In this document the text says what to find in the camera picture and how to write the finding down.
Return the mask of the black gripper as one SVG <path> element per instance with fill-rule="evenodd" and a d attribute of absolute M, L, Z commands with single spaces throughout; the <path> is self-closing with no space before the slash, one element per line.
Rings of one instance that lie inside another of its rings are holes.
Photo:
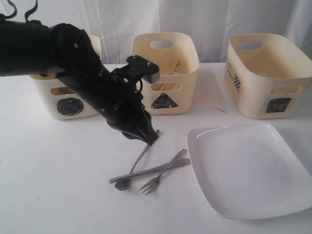
<path fill-rule="evenodd" d="M 159 138 L 153 129 L 151 116 L 141 102 L 142 95 L 130 93 L 117 103 L 100 107 L 99 113 L 113 129 L 124 134 L 128 139 L 139 139 L 152 146 Z"/>

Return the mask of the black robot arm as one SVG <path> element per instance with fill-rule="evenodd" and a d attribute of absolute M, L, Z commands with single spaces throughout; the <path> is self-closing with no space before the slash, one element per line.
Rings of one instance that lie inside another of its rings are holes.
<path fill-rule="evenodd" d="M 148 145 L 158 139 L 151 115 L 142 104 L 143 82 L 159 80 L 159 67 L 132 55 L 109 71 L 87 33 L 71 24 L 47 27 L 0 17 L 0 74 L 54 75 L 128 139 Z"/>

